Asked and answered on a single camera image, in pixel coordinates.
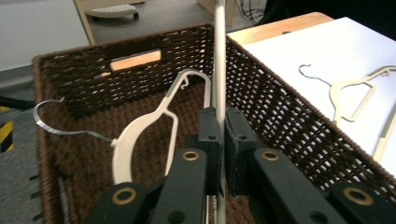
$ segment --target white paper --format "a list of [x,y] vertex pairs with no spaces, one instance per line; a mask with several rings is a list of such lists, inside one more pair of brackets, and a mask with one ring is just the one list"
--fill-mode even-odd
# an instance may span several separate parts
[[[330,87],[303,77],[302,71],[333,84],[346,79],[360,79],[385,65],[396,65],[396,42],[349,19],[329,21],[301,31],[245,46],[256,58],[281,76],[295,90],[333,119]],[[374,95],[354,122],[342,121],[339,127],[368,154],[373,155],[378,138],[396,102],[396,73],[377,77]],[[361,85],[341,91],[342,109],[352,114],[368,86]],[[396,175],[396,134],[391,136],[381,164]]]

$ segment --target brown wicker basket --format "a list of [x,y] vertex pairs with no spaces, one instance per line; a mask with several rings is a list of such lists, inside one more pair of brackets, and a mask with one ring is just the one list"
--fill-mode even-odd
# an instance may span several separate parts
[[[93,130],[116,138],[132,120],[159,105],[177,73],[195,68],[213,71],[214,29],[200,24],[185,29],[70,49],[34,58],[36,101],[44,121],[62,130]],[[115,59],[160,50],[157,62],[113,71]],[[242,110],[268,147],[282,150],[317,187],[363,182],[396,203],[395,179],[298,92],[227,39],[227,104]],[[170,106],[179,117],[177,149],[186,134],[197,133],[197,112],[204,88],[197,79]],[[145,185],[163,175],[172,122],[161,118],[136,143],[132,172]],[[38,130],[38,158],[45,223],[82,223],[112,185],[112,148],[90,135],[55,135]],[[245,198],[227,206],[229,223],[251,223]]]

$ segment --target wall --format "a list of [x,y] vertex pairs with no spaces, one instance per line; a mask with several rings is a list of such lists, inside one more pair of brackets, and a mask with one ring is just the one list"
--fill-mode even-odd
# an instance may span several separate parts
[[321,12],[333,19],[349,17],[396,40],[396,0],[289,0],[289,16]]
[[73,0],[0,0],[0,71],[88,44]]

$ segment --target metal wire hanger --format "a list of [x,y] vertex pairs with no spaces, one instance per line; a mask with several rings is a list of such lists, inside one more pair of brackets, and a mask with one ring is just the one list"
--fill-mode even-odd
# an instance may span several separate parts
[[74,132],[69,132],[69,131],[61,131],[61,130],[57,130],[54,129],[52,127],[50,127],[48,124],[46,124],[38,115],[38,108],[44,104],[48,104],[48,103],[56,103],[59,104],[61,102],[64,101],[64,97],[61,100],[47,100],[47,101],[43,101],[40,104],[36,105],[35,108],[33,109],[33,118],[35,119],[35,123],[41,127],[42,129],[44,129],[45,131],[49,132],[49,133],[55,133],[55,134],[59,134],[59,135],[73,135],[73,134],[81,134],[81,133],[87,133],[90,134],[94,137],[97,137],[99,139],[102,139],[104,141],[107,141],[108,143],[112,143],[113,139],[108,138],[106,136],[103,136],[99,133],[93,132],[91,130],[82,130],[82,131],[74,131]]
[[323,83],[327,84],[329,87],[332,86],[332,84],[330,84],[330,82],[325,81],[324,79],[322,79],[322,78],[320,78],[320,77],[310,77],[310,76],[307,76],[306,74],[304,74],[303,71],[302,71],[301,69],[302,69],[303,67],[310,67],[310,66],[311,66],[310,63],[309,63],[309,64],[302,64],[302,65],[300,65],[300,67],[298,67],[298,71],[300,72],[300,74],[301,74],[303,77],[307,77],[307,78],[311,78],[311,79],[317,79],[317,80],[320,80],[320,81],[322,81]]

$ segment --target yellow and black tape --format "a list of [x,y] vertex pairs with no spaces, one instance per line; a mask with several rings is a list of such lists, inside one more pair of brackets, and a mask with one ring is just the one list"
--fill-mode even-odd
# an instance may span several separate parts
[[[0,106],[0,111],[8,110],[7,107]],[[0,152],[10,151],[14,148],[12,143],[12,121],[2,124],[0,127]]]

